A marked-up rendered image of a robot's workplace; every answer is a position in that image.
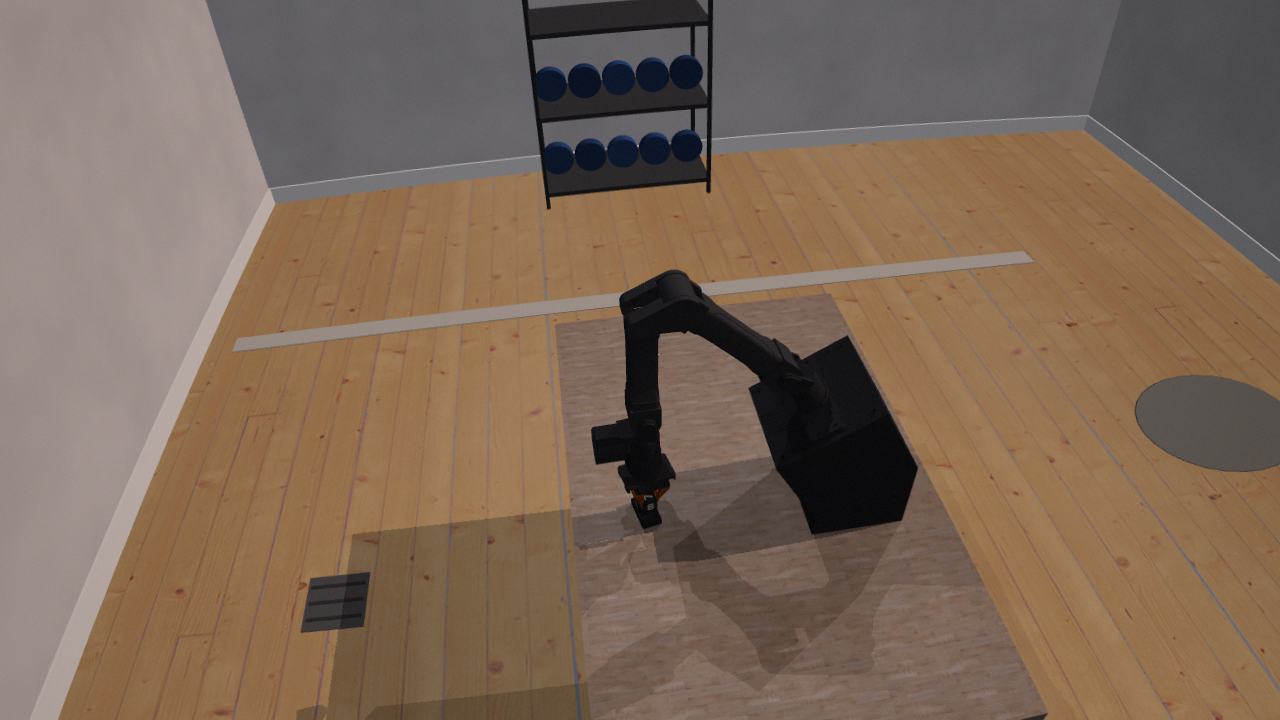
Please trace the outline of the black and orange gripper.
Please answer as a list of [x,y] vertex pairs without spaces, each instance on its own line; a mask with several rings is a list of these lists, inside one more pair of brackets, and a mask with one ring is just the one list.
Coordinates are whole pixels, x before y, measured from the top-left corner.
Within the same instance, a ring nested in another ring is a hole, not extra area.
[[[662,466],[660,466],[662,457]],[[673,468],[669,464],[666,454],[660,454],[653,462],[637,462],[631,456],[632,475],[630,475],[626,465],[618,466],[618,474],[625,483],[625,489],[627,493],[630,491],[634,498],[637,500],[640,507],[643,507],[644,495],[653,491],[657,497],[657,502],[660,496],[669,489],[669,479],[676,479]],[[658,491],[657,491],[658,489]]]

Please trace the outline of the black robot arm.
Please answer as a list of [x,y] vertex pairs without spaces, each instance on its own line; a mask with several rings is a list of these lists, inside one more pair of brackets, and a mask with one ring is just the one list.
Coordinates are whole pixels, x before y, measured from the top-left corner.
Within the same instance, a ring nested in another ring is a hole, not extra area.
[[632,475],[631,456],[637,462],[653,462],[660,455],[658,340],[673,332],[701,336],[745,364],[762,384],[791,393],[812,443],[844,430],[844,419],[815,359],[801,361],[778,340],[750,329],[714,304],[686,273],[668,270],[637,284],[620,296],[620,309],[625,320],[628,418],[593,427],[596,464],[625,460]]

